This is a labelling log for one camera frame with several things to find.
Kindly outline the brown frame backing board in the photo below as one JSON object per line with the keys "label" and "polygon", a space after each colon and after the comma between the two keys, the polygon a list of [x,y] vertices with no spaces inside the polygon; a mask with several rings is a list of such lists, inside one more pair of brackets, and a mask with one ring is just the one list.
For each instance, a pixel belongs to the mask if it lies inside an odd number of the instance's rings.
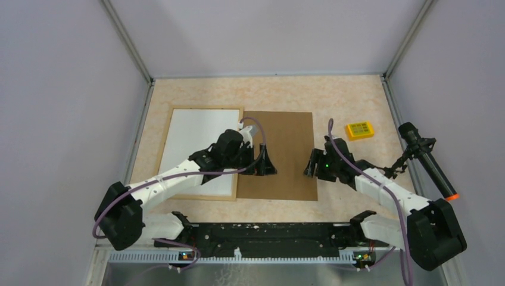
{"label": "brown frame backing board", "polygon": [[257,119],[266,134],[269,159],[275,175],[239,175],[237,198],[316,201],[315,178],[303,175],[314,148],[311,112],[245,111]]}

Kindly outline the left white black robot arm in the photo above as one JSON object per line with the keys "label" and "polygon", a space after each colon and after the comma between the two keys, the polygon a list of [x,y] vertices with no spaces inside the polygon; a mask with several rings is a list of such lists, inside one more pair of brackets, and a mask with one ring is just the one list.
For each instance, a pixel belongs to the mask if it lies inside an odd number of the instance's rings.
{"label": "left white black robot arm", "polygon": [[148,210],[168,198],[221,176],[276,174],[262,170],[267,160],[265,142],[260,143],[259,154],[254,154],[253,138],[262,132],[254,125],[227,129],[215,143],[164,173],[136,184],[111,184],[94,215],[93,237],[108,240],[115,250],[125,250],[140,239]]}

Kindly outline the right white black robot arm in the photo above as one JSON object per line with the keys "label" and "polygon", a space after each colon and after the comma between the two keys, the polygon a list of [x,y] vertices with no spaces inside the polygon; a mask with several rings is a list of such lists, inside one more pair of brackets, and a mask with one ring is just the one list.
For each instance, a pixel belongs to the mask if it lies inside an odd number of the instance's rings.
{"label": "right white black robot arm", "polygon": [[388,219],[364,211],[350,219],[350,240],[366,245],[370,240],[397,247],[426,271],[467,250],[467,242],[450,203],[416,195],[399,186],[386,168],[355,160],[342,138],[325,137],[324,149],[311,151],[304,175],[340,182],[395,212]]}

